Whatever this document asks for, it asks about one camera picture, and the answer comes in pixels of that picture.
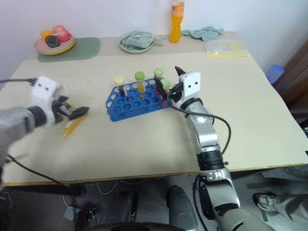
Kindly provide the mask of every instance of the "orange liquid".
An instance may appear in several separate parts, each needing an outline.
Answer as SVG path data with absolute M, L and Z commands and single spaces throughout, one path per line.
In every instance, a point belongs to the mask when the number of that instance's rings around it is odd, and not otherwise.
M 171 16 L 171 22 L 172 22 L 172 31 L 170 33 L 170 42 L 172 43 L 178 43 L 181 38 L 181 22 L 183 20 L 183 17 L 174 17 Z

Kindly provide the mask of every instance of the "black cable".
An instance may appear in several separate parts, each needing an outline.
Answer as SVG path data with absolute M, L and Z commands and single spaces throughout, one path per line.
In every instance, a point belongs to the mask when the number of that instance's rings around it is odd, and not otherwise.
M 10 79 L 3 79 L 3 80 L 0 80 L 0 83 L 7 83 L 7 82 L 28 82 L 28 83 L 31 83 L 31 85 L 33 86 L 36 80 L 37 80 L 36 78 L 10 78 Z
M 59 181 L 57 181 L 57 180 L 55 180 L 55 179 L 53 179 L 53 178 L 51 178 L 51 177 L 49 177 L 49 176 L 46 176 L 46 175 L 44 175 L 44 174 L 41 174 L 41 173 L 39 173 L 39 172 L 37 172 L 37 171 L 34 171 L 34 170 L 32 170 L 32 169 L 30 169 L 30 168 L 24 166 L 23 164 L 19 163 L 14 157 L 12 157 L 10 154 L 8 154 L 8 157 L 9 157 L 13 162 L 15 162 L 16 164 L 18 164 L 20 167 L 24 168 L 25 170 L 28 170 L 29 172 L 32 172 L 32 173 L 34 173 L 34 174 L 36 174 L 36 175 L 39 175 L 39 176 L 41 176 L 41 177 L 44 177 L 44 178 L 46 178 L 46 179 L 49 179 L 49 180 L 51 180 L 51 181 L 55 182 L 56 184 L 59 184 L 59 185 L 61 185 L 61 186 L 63 186 L 63 187 L 68 187 L 68 186 L 66 186 L 65 184 L 62 184 L 61 182 L 59 182 Z
M 208 229 L 206 228 L 206 226 L 205 226 L 205 224 L 204 224 L 204 222 L 203 222 L 203 220 L 202 220 L 202 217 L 201 217 L 201 215 L 200 215 L 199 208 L 198 208 L 198 205 L 197 205 L 197 201 L 196 201 L 196 185 L 197 185 L 198 179 L 199 179 L 199 174 L 196 176 L 196 178 L 195 178 L 195 180 L 194 180 L 194 183 L 193 183 L 193 185 L 192 185 L 192 189 L 193 189 L 193 190 L 192 190 L 193 203 L 194 203 L 194 207 L 196 208 L 196 212 L 197 212 L 198 218 L 199 218 L 199 220 L 200 220 L 200 222 L 201 222 L 201 224 L 202 224 L 202 226 L 203 226 L 203 229 L 204 229 L 205 231 L 208 231 Z
M 223 150 L 221 152 L 221 154 L 223 155 L 225 153 L 225 151 L 227 150 L 227 147 L 228 147 L 230 139 L 231 139 L 231 127 L 230 127 L 230 124 L 224 118 L 221 118 L 221 117 L 219 117 L 217 115 L 210 115 L 210 114 L 198 113 L 198 112 L 189 112 L 189 111 L 185 111 L 185 110 L 182 110 L 182 109 L 180 109 L 178 107 L 173 106 L 171 101 L 170 101 L 171 93 L 172 93 L 172 90 L 167 95 L 167 102 L 168 102 L 169 106 L 171 108 L 173 108 L 174 110 L 177 110 L 179 112 L 183 112 L 183 113 L 186 113 L 186 114 L 197 115 L 197 116 L 204 116 L 204 117 L 211 117 L 211 118 L 219 119 L 219 120 L 221 120 L 222 122 L 224 122 L 227 125 L 229 134 L 228 134 L 228 139 L 227 139 L 226 145 L 225 145 L 225 147 L 223 148 Z

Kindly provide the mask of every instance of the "orange bottle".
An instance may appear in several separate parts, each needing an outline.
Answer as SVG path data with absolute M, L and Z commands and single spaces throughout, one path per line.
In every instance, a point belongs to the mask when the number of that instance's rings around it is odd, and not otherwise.
M 170 42 L 178 43 L 181 38 L 181 22 L 184 14 L 184 2 L 175 1 L 171 6 L 172 31 L 170 33 Z

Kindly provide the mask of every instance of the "table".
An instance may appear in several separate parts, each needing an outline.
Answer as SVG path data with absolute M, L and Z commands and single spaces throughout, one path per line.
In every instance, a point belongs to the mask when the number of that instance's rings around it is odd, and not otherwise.
M 219 39 L 232 36 L 226 33 Z M 40 63 L 32 53 L 22 62 L 13 78 L 53 78 L 65 86 L 75 105 L 89 106 L 90 111 L 69 137 L 62 136 L 63 124 L 38 128 L 15 143 L 11 155 L 67 183 L 197 172 L 183 114 L 164 109 L 114 123 L 105 108 L 114 76 L 123 75 L 129 83 L 136 71 L 152 78 L 154 68 L 162 67 L 175 84 L 177 65 L 201 72 L 205 107 L 230 123 L 232 138 L 223 157 L 231 171 L 307 162 L 306 136 L 252 57 L 207 57 L 202 41 L 192 38 L 132 55 L 118 48 L 117 39 L 101 39 L 98 56 L 88 60 Z M 6 84 L 0 91 L 0 109 L 30 106 L 30 92 L 28 84 Z M 223 147 L 227 128 L 216 120 L 215 129 Z M 52 184 L 15 164 L 5 166 L 4 182 Z

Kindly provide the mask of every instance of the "yellow test tube cap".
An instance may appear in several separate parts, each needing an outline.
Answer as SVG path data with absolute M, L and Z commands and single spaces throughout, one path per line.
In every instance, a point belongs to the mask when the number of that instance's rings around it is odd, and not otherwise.
M 135 73 L 135 79 L 137 81 L 141 81 L 141 80 L 144 80 L 144 73 L 142 71 L 137 71 Z
M 124 85 L 124 77 L 123 76 L 116 76 L 114 78 L 114 82 L 117 86 Z

